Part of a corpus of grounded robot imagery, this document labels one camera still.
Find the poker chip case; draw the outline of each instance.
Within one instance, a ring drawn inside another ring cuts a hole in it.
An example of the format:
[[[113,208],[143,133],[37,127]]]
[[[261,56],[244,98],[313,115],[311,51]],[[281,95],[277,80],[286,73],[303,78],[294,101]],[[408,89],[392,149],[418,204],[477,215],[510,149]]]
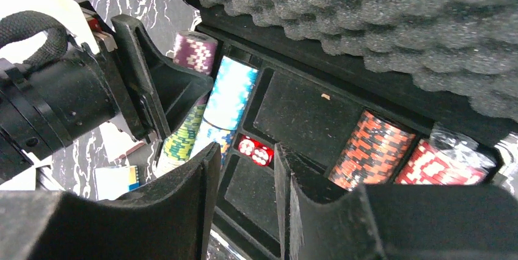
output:
[[[275,163],[261,167],[240,153],[238,145],[243,137],[248,136],[272,149],[282,142],[303,157],[302,164],[328,178],[347,149],[349,139],[358,131],[359,121],[366,112],[372,113],[409,135],[403,151],[398,154],[399,163],[394,164],[388,174],[387,183],[393,183],[419,141],[430,135],[437,122],[433,115],[418,113],[235,35],[204,24],[197,30],[219,42],[213,72],[223,57],[258,70],[247,106],[222,162],[213,222],[214,229],[251,259],[281,258]],[[473,113],[469,107],[462,110],[468,111],[467,118],[476,115],[480,122],[493,122],[493,118]],[[490,147],[491,137],[483,132],[469,134],[480,142],[478,151],[497,164],[483,182],[488,183],[502,166],[502,159]]]

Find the poker chip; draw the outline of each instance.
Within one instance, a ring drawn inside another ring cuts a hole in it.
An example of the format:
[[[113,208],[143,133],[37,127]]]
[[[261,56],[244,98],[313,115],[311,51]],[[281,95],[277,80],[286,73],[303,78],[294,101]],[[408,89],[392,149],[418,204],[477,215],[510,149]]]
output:
[[[177,165],[181,165],[189,159],[196,134],[202,124],[204,111],[205,105],[193,107],[180,128],[165,139],[162,153],[166,157],[178,161]]]
[[[237,129],[256,77],[256,69],[223,57],[203,118],[218,128]]]
[[[198,154],[210,143],[217,142],[221,146],[221,164],[223,164],[235,134],[236,131],[218,128],[203,119],[196,135],[191,157]]]
[[[415,135],[364,111],[329,179],[344,189],[386,182]]]
[[[437,151],[427,141],[419,141],[408,164],[403,167],[396,184],[472,185],[486,176],[483,169],[454,161]]]
[[[217,40],[196,31],[180,31],[175,38],[173,61],[209,75],[214,64]]]

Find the dice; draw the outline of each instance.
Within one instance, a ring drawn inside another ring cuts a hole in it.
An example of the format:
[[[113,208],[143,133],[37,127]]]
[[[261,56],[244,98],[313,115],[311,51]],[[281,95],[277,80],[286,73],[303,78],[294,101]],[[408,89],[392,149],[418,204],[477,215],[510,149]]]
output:
[[[241,141],[238,145],[238,150],[239,150],[239,152],[243,153],[246,156],[252,156],[252,154],[254,153],[255,147],[259,146],[259,145],[260,145],[260,143],[255,141],[254,139],[252,139],[248,136],[243,136],[243,138],[241,139]]]
[[[262,167],[269,165],[274,157],[274,151],[272,149],[248,136],[241,138],[238,150],[240,153],[251,157],[255,164]]]
[[[86,21],[87,21],[88,26],[90,27],[91,31],[99,32],[99,33],[101,33],[103,31],[101,28],[101,24],[99,24],[99,21],[97,21],[97,19],[95,19],[93,17],[88,17],[86,19]]]
[[[269,165],[273,157],[273,150],[266,146],[256,147],[254,149],[254,153],[252,154],[253,162],[262,167]]]

